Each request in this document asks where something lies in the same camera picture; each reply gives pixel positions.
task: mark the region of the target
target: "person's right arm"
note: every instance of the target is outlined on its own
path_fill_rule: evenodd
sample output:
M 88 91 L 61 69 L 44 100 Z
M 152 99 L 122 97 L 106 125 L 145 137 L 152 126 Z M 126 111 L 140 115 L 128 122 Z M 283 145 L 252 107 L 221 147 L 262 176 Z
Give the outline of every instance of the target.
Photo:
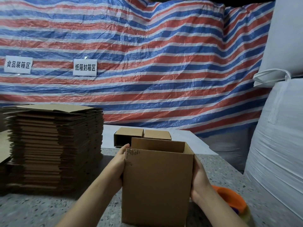
M 191 199 L 213 227 L 248 227 L 211 186 L 202 163 L 195 156 Z

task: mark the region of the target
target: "person's left arm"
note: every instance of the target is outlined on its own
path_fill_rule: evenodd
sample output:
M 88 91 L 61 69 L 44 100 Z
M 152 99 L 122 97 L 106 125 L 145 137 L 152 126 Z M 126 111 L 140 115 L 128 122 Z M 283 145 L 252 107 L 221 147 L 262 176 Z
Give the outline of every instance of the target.
M 121 175 L 128 147 L 126 144 L 118 151 L 56 227 L 97 226 L 112 197 L 122 187 Z

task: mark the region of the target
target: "forearm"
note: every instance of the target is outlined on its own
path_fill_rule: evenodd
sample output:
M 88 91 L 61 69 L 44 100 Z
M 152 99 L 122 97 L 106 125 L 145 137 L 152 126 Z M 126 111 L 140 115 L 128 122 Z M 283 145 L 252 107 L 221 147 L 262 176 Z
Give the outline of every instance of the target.
M 108 178 L 100 174 L 66 213 L 57 227 L 97 226 L 104 210 L 112 199 Z
M 211 186 L 200 196 L 198 205 L 213 227 L 248 227 Z

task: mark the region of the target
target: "hand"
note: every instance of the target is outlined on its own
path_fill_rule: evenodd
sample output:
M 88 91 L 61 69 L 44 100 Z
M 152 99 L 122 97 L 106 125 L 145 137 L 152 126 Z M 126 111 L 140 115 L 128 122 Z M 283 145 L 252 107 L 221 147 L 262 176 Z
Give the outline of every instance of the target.
M 111 195 L 115 195 L 122 187 L 121 175 L 125 165 L 125 151 L 129 148 L 129 144 L 120 148 L 116 156 L 104 168 L 100 176 L 104 176 L 108 183 L 107 190 Z
M 212 189 L 213 188 L 208 180 L 205 169 L 200 160 L 195 155 L 194 173 L 191 186 L 191 199 L 199 205 L 199 201 L 203 199 L 203 196 L 207 196 L 206 194 L 208 191 Z

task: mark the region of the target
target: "terrazzo tabletop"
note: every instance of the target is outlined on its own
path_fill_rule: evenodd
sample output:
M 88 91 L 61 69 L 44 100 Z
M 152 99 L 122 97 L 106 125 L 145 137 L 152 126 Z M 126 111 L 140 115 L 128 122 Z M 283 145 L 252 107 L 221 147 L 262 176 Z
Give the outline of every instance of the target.
M 94 175 L 88 174 L 88 183 L 117 153 L 117 149 L 102 149 L 104 155 Z M 255 187 L 240 172 L 229 165 L 220 156 L 197 155 L 207 172 L 210 182 L 217 186 L 228 187 L 239 193 L 251 209 L 256 226 L 303 226 L 303 221 L 288 210 L 282 203 L 270 195 L 262 187 Z M 64 213 L 82 194 L 78 190 L 68 196 L 50 196 L 37 194 L 8 193 L 0 197 L 0 226 L 54 226 Z M 122 227 L 131 226 L 121 223 L 120 190 L 105 210 L 98 226 Z M 200 208 L 190 202 L 187 227 L 211 226 Z

